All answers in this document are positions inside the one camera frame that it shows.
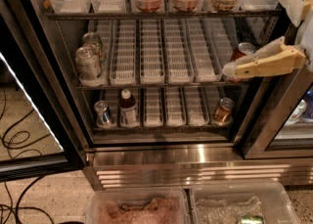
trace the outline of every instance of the brown bottle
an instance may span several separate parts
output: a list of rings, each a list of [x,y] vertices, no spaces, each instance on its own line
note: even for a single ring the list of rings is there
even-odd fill
[[[119,107],[125,125],[131,126],[138,121],[136,99],[128,89],[121,91]]]

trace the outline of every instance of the white bottle cap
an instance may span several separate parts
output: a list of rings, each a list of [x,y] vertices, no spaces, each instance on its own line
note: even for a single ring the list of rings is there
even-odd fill
[[[123,99],[129,99],[130,95],[131,95],[131,93],[130,93],[130,91],[128,89],[124,89],[124,90],[121,91],[121,97]]]

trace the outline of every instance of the blue can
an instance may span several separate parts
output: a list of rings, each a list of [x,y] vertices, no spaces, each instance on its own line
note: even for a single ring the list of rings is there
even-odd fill
[[[306,102],[306,110],[302,114],[302,121],[313,122],[313,87],[306,92],[303,100]]]

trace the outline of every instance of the green can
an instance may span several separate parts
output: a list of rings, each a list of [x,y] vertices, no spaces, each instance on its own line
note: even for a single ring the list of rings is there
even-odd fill
[[[265,224],[261,216],[242,216],[238,224]]]

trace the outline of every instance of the bottle label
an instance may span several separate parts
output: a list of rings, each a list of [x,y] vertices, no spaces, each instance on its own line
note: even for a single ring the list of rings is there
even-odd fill
[[[137,105],[128,108],[120,109],[125,124],[137,122]]]

